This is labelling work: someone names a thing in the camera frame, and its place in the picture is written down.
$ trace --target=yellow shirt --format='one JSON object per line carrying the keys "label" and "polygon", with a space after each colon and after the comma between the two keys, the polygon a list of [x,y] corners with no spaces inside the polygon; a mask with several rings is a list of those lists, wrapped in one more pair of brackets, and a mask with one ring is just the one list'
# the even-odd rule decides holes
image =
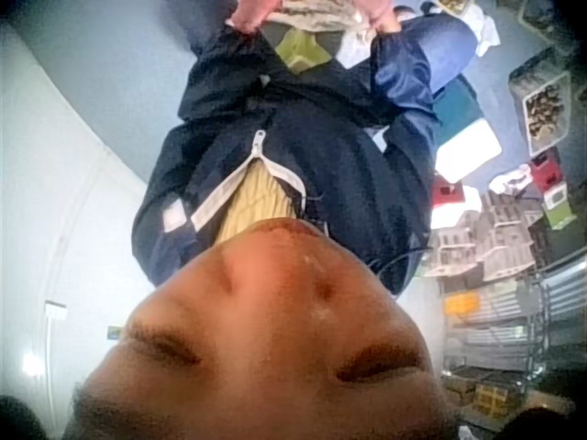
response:
{"label": "yellow shirt", "polygon": [[244,231],[260,220],[295,218],[291,199],[271,176],[262,160],[255,159],[232,196],[227,216],[220,226],[216,244]]}

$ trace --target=lip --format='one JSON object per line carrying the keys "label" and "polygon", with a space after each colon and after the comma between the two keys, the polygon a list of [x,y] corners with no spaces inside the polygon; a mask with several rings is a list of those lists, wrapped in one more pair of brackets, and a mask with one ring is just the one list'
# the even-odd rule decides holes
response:
{"label": "lip", "polygon": [[271,232],[276,229],[283,229],[293,234],[302,234],[311,237],[324,237],[313,225],[304,220],[292,218],[273,218],[257,222],[250,228],[250,232]]}

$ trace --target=sleeve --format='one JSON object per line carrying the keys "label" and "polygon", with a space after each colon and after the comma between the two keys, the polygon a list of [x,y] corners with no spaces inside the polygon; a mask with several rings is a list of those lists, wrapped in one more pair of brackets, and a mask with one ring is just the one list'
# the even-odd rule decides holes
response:
{"label": "sleeve", "polygon": [[436,159],[437,118],[430,90],[430,66],[420,46],[402,32],[379,36],[371,47],[371,93],[389,129],[383,156],[395,184],[409,196],[408,220],[426,245]]}
{"label": "sleeve", "polygon": [[197,164],[218,134],[241,117],[263,70],[261,39],[223,27],[190,72],[179,109],[183,124],[163,142],[133,225],[133,254],[151,281],[160,278],[154,272],[172,270],[164,269],[171,263],[158,250],[164,234],[162,213],[183,196]]}

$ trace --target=eye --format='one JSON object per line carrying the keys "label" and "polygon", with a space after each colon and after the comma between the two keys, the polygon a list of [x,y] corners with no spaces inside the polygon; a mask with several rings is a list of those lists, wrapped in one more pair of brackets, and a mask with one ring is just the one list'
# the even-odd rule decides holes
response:
{"label": "eye", "polygon": [[182,333],[176,330],[133,323],[125,330],[125,336],[136,343],[138,351],[155,360],[184,365],[198,364],[201,360]]}
{"label": "eye", "polygon": [[337,372],[342,382],[384,380],[398,369],[418,368],[415,353],[398,346],[368,346]]}

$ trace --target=eyebrow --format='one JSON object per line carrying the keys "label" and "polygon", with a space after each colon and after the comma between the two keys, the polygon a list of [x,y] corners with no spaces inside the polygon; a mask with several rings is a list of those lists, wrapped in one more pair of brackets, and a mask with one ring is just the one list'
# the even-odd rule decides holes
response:
{"label": "eyebrow", "polygon": [[176,425],[167,416],[125,407],[94,396],[84,388],[77,388],[73,392],[73,420],[75,428],[84,435],[95,433],[96,437],[113,435],[115,438],[155,439],[167,437],[176,431]]}

